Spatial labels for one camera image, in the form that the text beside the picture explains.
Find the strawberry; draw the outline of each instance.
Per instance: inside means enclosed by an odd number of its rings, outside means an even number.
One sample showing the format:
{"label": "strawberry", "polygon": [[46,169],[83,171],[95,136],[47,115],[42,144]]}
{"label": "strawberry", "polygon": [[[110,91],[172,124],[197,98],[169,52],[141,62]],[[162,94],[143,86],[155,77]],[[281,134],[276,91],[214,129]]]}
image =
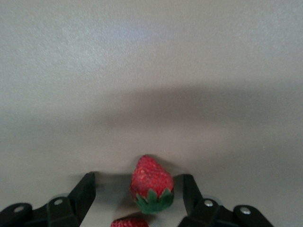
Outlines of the strawberry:
{"label": "strawberry", "polygon": [[172,176],[152,157],[142,156],[130,184],[130,192],[144,214],[152,214],[171,206],[174,199]]}
{"label": "strawberry", "polygon": [[144,219],[134,217],[115,220],[110,227],[148,227],[148,224]]}

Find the gray surface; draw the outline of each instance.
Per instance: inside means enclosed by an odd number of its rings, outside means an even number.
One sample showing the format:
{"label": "gray surface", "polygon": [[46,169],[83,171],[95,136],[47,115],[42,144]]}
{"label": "gray surface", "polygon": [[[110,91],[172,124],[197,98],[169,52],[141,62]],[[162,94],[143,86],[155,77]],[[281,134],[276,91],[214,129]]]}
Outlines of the gray surface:
{"label": "gray surface", "polygon": [[[2,1],[0,210],[100,172],[83,226],[137,209],[142,154],[300,227],[302,1]],[[176,226],[180,193],[150,226]]]}

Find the partially visible strawberry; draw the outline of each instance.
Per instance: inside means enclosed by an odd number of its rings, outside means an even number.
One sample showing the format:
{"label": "partially visible strawberry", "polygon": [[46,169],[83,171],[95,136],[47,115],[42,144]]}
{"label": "partially visible strawberry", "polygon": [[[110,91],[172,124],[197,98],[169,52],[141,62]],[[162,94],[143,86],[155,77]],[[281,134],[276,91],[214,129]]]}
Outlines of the partially visible strawberry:
{"label": "partially visible strawberry", "polygon": [[132,176],[130,192],[144,214],[171,206],[174,199],[172,176],[152,157],[142,156]]}
{"label": "partially visible strawberry", "polygon": [[148,227],[148,224],[142,218],[125,218],[113,221],[110,227]]}

